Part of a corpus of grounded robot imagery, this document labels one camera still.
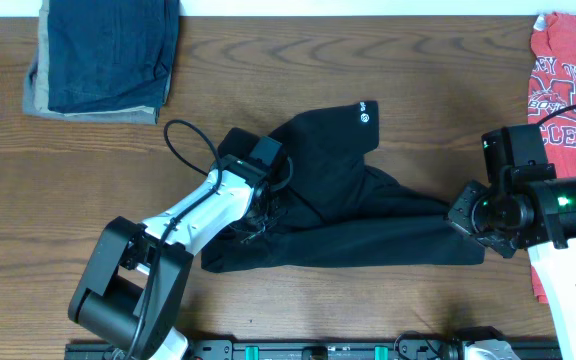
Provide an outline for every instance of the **red t-shirt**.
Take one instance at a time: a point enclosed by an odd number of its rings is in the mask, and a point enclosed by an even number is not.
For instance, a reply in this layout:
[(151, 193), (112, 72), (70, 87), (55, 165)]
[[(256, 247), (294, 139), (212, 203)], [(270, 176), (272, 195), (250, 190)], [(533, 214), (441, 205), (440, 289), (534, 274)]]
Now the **red t-shirt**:
[[(537, 56), (530, 75), (528, 122), (576, 104), (576, 17), (554, 13), (540, 17), (531, 38)], [(576, 176), (576, 110), (541, 127), (548, 160), (557, 177)]]

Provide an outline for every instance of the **wood grain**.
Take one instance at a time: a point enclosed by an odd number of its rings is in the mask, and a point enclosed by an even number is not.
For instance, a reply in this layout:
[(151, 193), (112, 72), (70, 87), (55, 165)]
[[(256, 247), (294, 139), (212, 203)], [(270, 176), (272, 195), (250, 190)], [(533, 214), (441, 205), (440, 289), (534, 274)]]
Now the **wood grain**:
[[(161, 123), (184, 118), (219, 141), (294, 114), (376, 99), (370, 164), (445, 200), (484, 181), (482, 133), (522, 123), (531, 17), (190, 18)], [(94, 336), (66, 309), (105, 224), (158, 213), (202, 179), (166, 149), (163, 125), (100, 125), (21, 114), (35, 19), (0, 19), (0, 359), (57, 359)], [(175, 130), (193, 162), (201, 140)], [(554, 334), (524, 253), (473, 267), (193, 269), (178, 321), (239, 339), (394, 338), (493, 325)]]

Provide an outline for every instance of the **tabletop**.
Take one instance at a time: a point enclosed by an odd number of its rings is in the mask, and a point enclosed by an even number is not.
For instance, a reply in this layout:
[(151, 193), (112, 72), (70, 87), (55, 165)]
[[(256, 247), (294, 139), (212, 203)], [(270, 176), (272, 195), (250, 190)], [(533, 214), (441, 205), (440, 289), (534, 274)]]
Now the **tabletop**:
[[(189, 120), (219, 141), (266, 134), (299, 112), (374, 99), (380, 146), (366, 156), (403, 185), (449, 201), (486, 183), (480, 136), (526, 122), (533, 17), (182, 19), (159, 125), (24, 116), (36, 19), (0, 19), (0, 359), (56, 359), (95, 340), (68, 303), (104, 226), (158, 214), (203, 179), (166, 148)], [(208, 167), (195, 134), (178, 150)], [(131, 275), (135, 281), (144, 279)], [(491, 325), (554, 336), (525, 252), (478, 266), (280, 267), (211, 274), (193, 265), (177, 327), (193, 337), (394, 339)]]

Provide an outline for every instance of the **denim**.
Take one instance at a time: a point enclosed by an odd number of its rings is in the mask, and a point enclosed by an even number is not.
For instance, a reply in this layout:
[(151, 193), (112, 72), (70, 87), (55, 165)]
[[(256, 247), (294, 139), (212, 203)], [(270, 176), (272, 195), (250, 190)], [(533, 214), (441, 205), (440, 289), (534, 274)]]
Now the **denim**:
[[(39, 27), (37, 31), (37, 39), (39, 40), (38, 52), (38, 64), (37, 64), (37, 77), (33, 82), (33, 89), (35, 92), (34, 104), (35, 109), (40, 112), (49, 113), (52, 112), (48, 109), (48, 93), (49, 93), (49, 83), (48, 83), (48, 68), (50, 64), (50, 56), (48, 51), (48, 14), (50, 13), (50, 0), (44, 0), (41, 9), (39, 9)], [(132, 112), (132, 111), (145, 111), (150, 114), (155, 112), (155, 108), (146, 106), (136, 106), (131, 108), (126, 108), (120, 110), (122, 112)], [(108, 111), (95, 111), (86, 112), (85, 114), (101, 114), (107, 113)], [(66, 116), (80, 115), (82, 113), (68, 113)]]
[(59, 0), (48, 14), (48, 109), (160, 108), (179, 35), (178, 0)]
[(35, 89), (37, 80), (37, 55), (33, 59), (26, 76), (24, 77), (24, 95), (22, 99), (22, 111), (26, 115), (39, 116), (45, 119), (77, 121), (77, 122), (97, 122), (97, 123), (129, 123), (129, 124), (151, 124), (157, 123), (159, 111), (155, 109), (150, 114), (144, 111), (112, 112), (104, 114), (79, 114), (64, 115), (57, 112), (39, 111), (35, 105)]

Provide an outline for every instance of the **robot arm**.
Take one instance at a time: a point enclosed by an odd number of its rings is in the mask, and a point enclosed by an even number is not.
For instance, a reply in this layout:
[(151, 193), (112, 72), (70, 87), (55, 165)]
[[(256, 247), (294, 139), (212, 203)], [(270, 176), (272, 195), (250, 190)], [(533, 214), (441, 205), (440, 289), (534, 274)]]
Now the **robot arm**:
[(117, 348), (128, 349), (138, 329), (146, 291), (121, 277), (118, 269), (121, 266), (150, 274), (155, 249), (160, 245), (148, 311), (133, 356), (180, 359), (188, 341), (173, 325), (194, 256), (230, 223), (250, 212), (252, 216), (263, 213), (271, 197), (270, 181), (285, 159), (282, 145), (267, 137), (261, 138), (245, 159), (224, 157), (219, 189), (185, 214), (163, 245), (159, 242), (171, 221), (213, 190), (217, 169), (193, 193), (158, 216), (140, 224), (122, 217), (113, 220), (97, 242), (68, 317)]
[(538, 125), (490, 132), (482, 145), (491, 186), (466, 186), (448, 221), (504, 257), (528, 251), (563, 358), (576, 359), (576, 178), (556, 178)]

